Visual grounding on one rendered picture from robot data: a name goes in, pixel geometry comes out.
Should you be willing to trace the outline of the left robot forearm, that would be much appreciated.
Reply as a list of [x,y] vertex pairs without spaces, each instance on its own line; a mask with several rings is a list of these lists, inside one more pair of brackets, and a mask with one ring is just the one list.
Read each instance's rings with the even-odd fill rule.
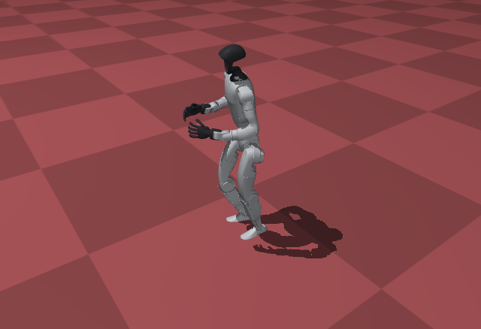
[[222,132],[213,132],[213,139],[215,140],[222,140],[224,142],[229,142],[230,140],[247,140],[251,137],[254,137],[256,135],[256,129],[252,126],[246,127],[244,129],[238,128],[235,130],[225,130]]

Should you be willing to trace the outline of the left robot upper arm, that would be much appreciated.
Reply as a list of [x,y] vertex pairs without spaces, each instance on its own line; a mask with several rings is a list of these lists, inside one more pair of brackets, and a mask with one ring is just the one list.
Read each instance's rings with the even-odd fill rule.
[[[237,98],[242,106],[244,117],[248,121],[249,126],[256,129],[256,135],[259,133],[259,123],[257,120],[256,109],[254,105],[254,94],[253,91],[248,86],[242,86],[237,89]],[[255,136],[256,136],[255,135]],[[254,137],[255,137],[254,136]]]

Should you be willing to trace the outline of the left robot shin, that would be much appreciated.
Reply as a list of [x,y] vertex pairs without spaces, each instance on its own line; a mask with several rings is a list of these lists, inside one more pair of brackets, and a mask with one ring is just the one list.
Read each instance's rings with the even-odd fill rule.
[[252,193],[248,202],[242,201],[242,204],[254,227],[257,228],[257,231],[261,230],[262,222],[260,214],[262,214],[262,211],[259,196],[256,193]]

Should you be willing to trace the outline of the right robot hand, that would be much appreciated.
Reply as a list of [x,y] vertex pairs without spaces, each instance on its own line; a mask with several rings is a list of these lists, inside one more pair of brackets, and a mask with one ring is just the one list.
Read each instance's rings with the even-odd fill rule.
[[193,116],[197,113],[205,114],[205,108],[211,107],[210,104],[191,104],[191,106],[186,107],[183,112],[183,120],[186,121],[186,117]]

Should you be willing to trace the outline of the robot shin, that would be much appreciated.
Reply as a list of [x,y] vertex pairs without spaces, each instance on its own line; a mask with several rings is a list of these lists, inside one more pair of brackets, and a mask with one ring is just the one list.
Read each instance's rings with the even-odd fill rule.
[[[238,191],[236,185],[234,185],[234,189],[232,189],[230,192],[224,192],[221,187],[218,185],[220,191],[224,194],[226,199],[230,202],[230,204],[235,207],[235,209],[242,215],[246,216],[246,211],[244,209],[244,206],[242,204],[242,197],[240,192]],[[239,194],[238,194],[239,193]]]
[[248,202],[242,201],[242,204],[254,227],[257,228],[257,231],[261,230],[262,222],[260,214],[262,214],[262,211],[259,196],[256,193],[252,193]]

